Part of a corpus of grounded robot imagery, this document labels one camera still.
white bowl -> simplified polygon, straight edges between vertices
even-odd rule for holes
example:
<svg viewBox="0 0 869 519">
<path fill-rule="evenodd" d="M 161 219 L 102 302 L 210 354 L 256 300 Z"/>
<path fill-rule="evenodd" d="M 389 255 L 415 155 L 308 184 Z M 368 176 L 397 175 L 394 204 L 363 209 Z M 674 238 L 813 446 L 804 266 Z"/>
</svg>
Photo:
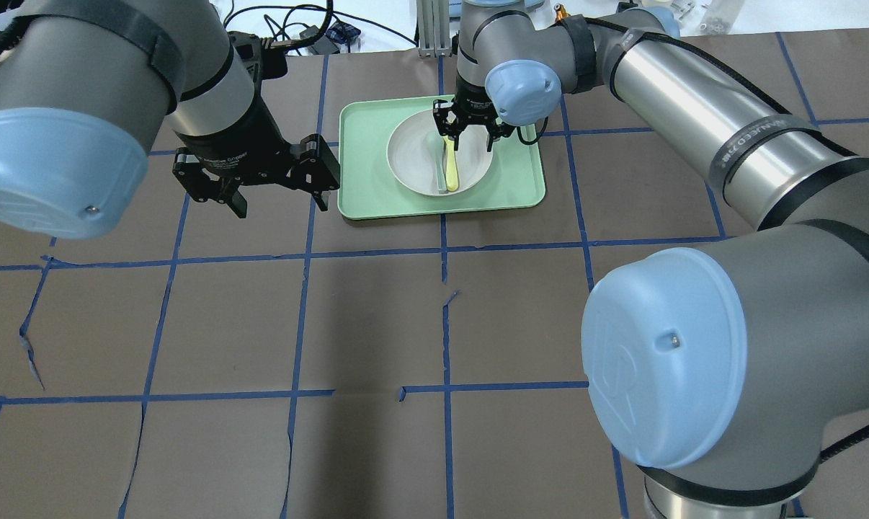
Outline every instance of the white bowl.
<svg viewBox="0 0 869 519">
<path fill-rule="evenodd" d="M 399 183 L 422 195 L 448 197 L 468 190 L 485 177 L 491 164 L 491 151 L 486 151 L 489 132 L 481 125 L 472 125 L 463 131 L 460 150 L 457 150 L 460 187 L 453 192 L 439 193 L 435 176 L 437 165 L 425 143 L 431 132 L 437 133 L 431 110 L 409 116 L 393 130 L 386 145 L 386 161 Z"/>
</svg>

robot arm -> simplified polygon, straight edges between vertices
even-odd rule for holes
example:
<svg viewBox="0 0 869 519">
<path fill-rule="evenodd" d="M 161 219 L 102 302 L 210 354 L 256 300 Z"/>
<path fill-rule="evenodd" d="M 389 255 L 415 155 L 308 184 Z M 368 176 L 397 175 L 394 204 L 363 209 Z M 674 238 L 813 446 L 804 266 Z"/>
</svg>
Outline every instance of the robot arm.
<svg viewBox="0 0 869 519">
<path fill-rule="evenodd" d="M 195 201 L 244 217 L 240 186 L 306 190 L 321 209 L 339 187 L 322 137 L 290 144 L 264 105 L 277 63 L 227 36 L 206 0 L 29 0 L 0 47 L 19 37 L 0 65 L 0 221 L 64 239 L 109 232 L 164 118 L 187 147 L 174 173 Z"/>
<path fill-rule="evenodd" d="M 654 11 L 538 32 L 520 1 L 463 9 L 442 133 L 531 124 L 604 84 L 759 230 L 613 270 L 582 348 L 654 517 L 777 519 L 816 473 L 824 424 L 869 407 L 869 158 L 664 36 Z"/>
</svg>

orange object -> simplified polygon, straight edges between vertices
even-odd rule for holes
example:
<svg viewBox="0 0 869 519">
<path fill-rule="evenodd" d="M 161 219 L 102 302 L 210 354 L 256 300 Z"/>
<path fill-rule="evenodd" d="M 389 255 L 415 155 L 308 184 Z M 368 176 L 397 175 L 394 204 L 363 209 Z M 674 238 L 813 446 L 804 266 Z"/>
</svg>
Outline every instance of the orange object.
<svg viewBox="0 0 869 519">
<path fill-rule="evenodd" d="M 556 22 L 559 23 L 560 20 L 564 19 L 564 17 L 569 16 L 569 13 L 566 12 L 566 6 L 563 4 L 556 4 L 553 7 L 553 10 L 556 11 Z"/>
</svg>

green tray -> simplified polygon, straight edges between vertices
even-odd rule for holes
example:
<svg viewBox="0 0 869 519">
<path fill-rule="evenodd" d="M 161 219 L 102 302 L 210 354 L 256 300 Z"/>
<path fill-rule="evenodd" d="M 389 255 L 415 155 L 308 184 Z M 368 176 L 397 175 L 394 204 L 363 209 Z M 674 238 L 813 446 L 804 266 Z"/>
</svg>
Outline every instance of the green tray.
<svg viewBox="0 0 869 519">
<path fill-rule="evenodd" d="M 406 117 L 432 107 L 434 99 L 450 96 L 353 102 L 342 110 L 339 126 L 339 162 L 342 187 L 339 211 L 351 220 L 463 213 L 470 210 L 533 207 L 543 200 L 546 183 L 537 146 L 525 146 L 517 137 L 503 138 L 493 147 L 493 161 L 483 180 L 449 197 L 426 197 L 394 177 L 386 162 L 386 144 Z M 523 128 L 534 139 L 534 127 Z"/>
</svg>

light blue joint cap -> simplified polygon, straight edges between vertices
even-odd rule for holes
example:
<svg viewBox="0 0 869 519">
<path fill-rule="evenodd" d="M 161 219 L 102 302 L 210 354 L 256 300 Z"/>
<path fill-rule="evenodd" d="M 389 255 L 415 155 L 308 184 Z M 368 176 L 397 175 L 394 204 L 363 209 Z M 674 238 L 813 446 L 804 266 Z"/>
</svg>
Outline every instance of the light blue joint cap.
<svg viewBox="0 0 869 519">
<path fill-rule="evenodd" d="M 114 229 L 147 154 L 103 119 L 57 108 L 0 111 L 0 221 L 62 239 Z"/>
<path fill-rule="evenodd" d="M 563 97 L 563 86 L 544 63 L 514 59 L 490 70 L 486 93 L 504 122 L 524 127 L 552 114 Z"/>
<path fill-rule="evenodd" d="M 687 466 L 721 439 L 741 397 L 739 295 L 696 249 L 613 270 L 585 306 L 582 362 L 598 420 L 624 456 L 655 469 Z"/>
<path fill-rule="evenodd" d="M 659 25 L 662 26 L 662 29 L 668 34 L 668 36 L 675 39 L 681 39 L 681 25 L 679 25 L 678 20 L 674 19 L 674 12 L 672 12 L 671 9 L 668 9 L 668 7 L 634 7 L 633 9 L 646 11 L 649 14 L 652 14 L 652 16 L 655 16 L 659 21 Z"/>
<path fill-rule="evenodd" d="M 477 7 L 504 7 L 517 4 L 520 0 L 464 0 L 464 2 Z"/>
</svg>

